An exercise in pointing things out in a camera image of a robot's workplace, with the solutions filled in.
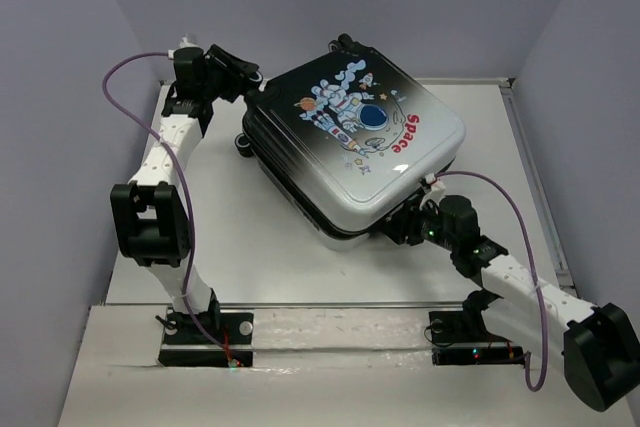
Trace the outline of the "black suitcase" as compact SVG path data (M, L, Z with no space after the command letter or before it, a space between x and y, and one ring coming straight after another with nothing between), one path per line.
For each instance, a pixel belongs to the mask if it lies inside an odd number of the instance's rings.
M378 230L465 138L451 108L347 34L244 101L242 132L259 166L333 250Z

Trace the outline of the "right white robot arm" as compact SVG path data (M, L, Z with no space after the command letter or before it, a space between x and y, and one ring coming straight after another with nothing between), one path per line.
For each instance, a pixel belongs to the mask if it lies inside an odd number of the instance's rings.
M456 271L477 285L462 304L470 338L502 337L541 367L559 370L576 397L604 412L639 385L639 339L618 306L598 307L533 274L482 234L469 199L413 199L387 216L382 232L397 244L431 242Z

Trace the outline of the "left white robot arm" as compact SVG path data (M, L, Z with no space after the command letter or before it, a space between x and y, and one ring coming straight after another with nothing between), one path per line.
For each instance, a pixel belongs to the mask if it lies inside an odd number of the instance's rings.
M110 204L122 256L153 275L174 311L188 316L189 333L209 342L221 330L219 302L194 265L194 209L185 170L213 119L214 102L233 102L257 89L262 75L256 64L217 45L203 50L184 41L164 56L172 62L174 80L157 127L113 104L146 130L152 144L131 179L112 188Z

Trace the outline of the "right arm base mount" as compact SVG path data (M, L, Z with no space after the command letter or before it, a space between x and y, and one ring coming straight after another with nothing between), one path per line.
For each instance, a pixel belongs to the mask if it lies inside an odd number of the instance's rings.
M489 332L482 314L498 296L485 290L472 292L454 310L435 310L423 330L432 346L435 366L524 365L523 349Z

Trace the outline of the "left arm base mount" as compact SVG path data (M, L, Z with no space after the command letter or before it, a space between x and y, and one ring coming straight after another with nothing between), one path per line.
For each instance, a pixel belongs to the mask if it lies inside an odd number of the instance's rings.
M188 314L169 309L155 319L163 328L158 362L164 367L249 368L253 366L254 314L222 312L220 327L199 315L204 334Z

